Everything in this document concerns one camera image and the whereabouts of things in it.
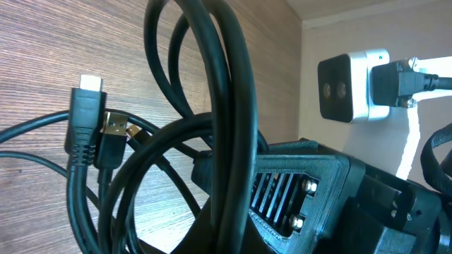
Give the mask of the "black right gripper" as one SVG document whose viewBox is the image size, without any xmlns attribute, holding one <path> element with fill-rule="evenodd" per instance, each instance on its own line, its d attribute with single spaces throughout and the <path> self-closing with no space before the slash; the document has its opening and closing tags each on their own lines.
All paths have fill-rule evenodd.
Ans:
<svg viewBox="0 0 452 254">
<path fill-rule="evenodd" d="M 250 194 L 241 253 L 451 252 L 449 197 L 312 140 L 258 152 Z"/>
</svg>

